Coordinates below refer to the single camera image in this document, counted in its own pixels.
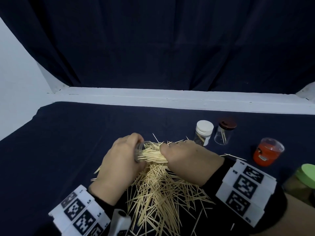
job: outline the left hand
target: left hand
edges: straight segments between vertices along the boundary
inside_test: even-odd
[[[135,146],[143,141],[137,133],[117,139],[104,156],[97,179],[90,185],[89,191],[114,206],[146,167],[146,162],[136,163],[134,159]]]

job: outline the jar with white lid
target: jar with white lid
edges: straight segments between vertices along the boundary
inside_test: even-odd
[[[207,146],[213,131],[213,124],[207,120],[197,122],[194,142],[200,146]]]

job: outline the jar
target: jar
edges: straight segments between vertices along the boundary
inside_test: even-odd
[[[263,138],[254,152],[254,161],[262,166],[271,165],[284,151],[284,146],[275,139]]]
[[[200,146],[207,146],[213,131],[213,124],[207,120],[197,122],[194,142]]]
[[[303,164],[283,187],[286,193],[313,206],[310,200],[315,189],[315,165]]]
[[[233,130],[237,124],[233,119],[221,119],[219,121],[218,130],[215,134],[215,142],[220,145],[226,145],[229,143]]]

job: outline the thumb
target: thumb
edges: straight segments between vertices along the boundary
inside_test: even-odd
[[[160,153],[161,153],[165,158],[168,157],[168,155],[169,155],[169,150],[170,150],[170,148],[169,148],[169,146],[168,146],[166,143],[162,143],[162,144],[160,145]]]

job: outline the clear plastic jar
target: clear plastic jar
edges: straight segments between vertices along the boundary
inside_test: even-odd
[[[311,198],[315,189],[315,166],[303,164],[283,185],[286,193],[312,205]]]
[[[194,142],[200,146],[207,146],[213,131],[213,124],[207,120],[197,122]]]
[[[221,119],[219,121],[218,130],[215,134],[215,142],[220,145],[229,143],[233,130],[237,124],[233,119]]]

